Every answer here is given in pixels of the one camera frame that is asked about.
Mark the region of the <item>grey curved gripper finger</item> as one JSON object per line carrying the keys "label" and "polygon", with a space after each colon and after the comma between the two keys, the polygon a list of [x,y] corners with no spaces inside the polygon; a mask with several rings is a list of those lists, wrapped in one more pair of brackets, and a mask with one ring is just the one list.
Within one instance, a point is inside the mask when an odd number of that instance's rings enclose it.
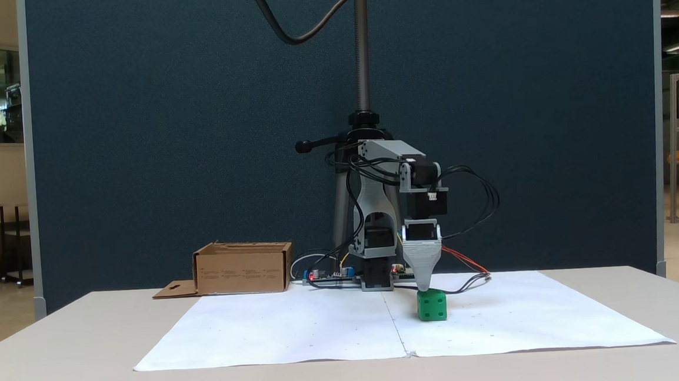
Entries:
{"label": "grey curved gripper finger", "polygon": [[416,287],[427,292],[431,287],[434,268],[442,252],[441,240],[424,240],[403,243],[404,259],[413,270]]}

